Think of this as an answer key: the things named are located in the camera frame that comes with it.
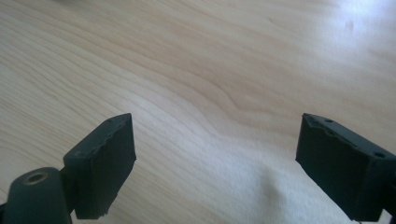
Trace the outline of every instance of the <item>wooden table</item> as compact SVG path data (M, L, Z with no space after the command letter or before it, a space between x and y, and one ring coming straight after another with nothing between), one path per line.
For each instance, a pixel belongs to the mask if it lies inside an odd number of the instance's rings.
M304 112L396 153L396 3L0 0L0 203L130 112L137 161L74 223L351 223L294 160ZM387 223L383 213L380 223Z

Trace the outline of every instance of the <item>screw hole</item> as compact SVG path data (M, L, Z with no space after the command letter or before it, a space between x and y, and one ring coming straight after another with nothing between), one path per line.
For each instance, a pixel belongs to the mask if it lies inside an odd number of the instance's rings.
M385 158L385 155L380 153L380 152L375 152L374 155L379 157L379 158Z
M25 179L24 184L25 185L35 185L35 184L45 180L47 178L47 176L48 176L47 173L36 173L36 174L29 175Z

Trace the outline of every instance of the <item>black clamp jaw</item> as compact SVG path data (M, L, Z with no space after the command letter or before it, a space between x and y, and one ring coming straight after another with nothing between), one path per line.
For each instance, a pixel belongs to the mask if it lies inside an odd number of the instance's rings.
M396 156L337 122L303 114L297 162L356 221L396 217Z
M64 156L64 168L41 168L11 184L1 224L72 223L107 213L134 167L131 114L107 119Z

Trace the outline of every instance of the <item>black plastic part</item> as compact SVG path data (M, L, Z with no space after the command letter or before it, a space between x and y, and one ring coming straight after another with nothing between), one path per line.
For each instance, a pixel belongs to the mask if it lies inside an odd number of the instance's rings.
M393 181L389 186L388 190L384 192L385 203L384 208L394 217L396 217L396 183Z
M303 114L296 160L350 219L379 220L393 154L335 121Z
M389 224L396 224L396 218L395 217L392 217L392 219L390 220L390 223Z
M0 223L3 223L3 216L4 216L4 210L6 209L6 204L3 203L0 205Z
M65 175L77 184L79 219L107 213L135 160L131 114L106 120L64 156Z
M72 213L78 202L78 186L76 179L67 173L64 167L61 171L62 185L64 188L64 197L67 203L67 211Z
M11 184L3 224L31 223L72 223L55 168L34 170Z

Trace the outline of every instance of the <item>light wood surface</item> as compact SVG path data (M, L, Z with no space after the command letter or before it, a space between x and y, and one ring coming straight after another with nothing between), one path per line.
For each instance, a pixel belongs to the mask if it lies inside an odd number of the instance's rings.
M301 115L396 153L396 2L0 0L0 203L130 112L137 162L74 223L352 223L294 161ZM383 213L380 223L387 223Z

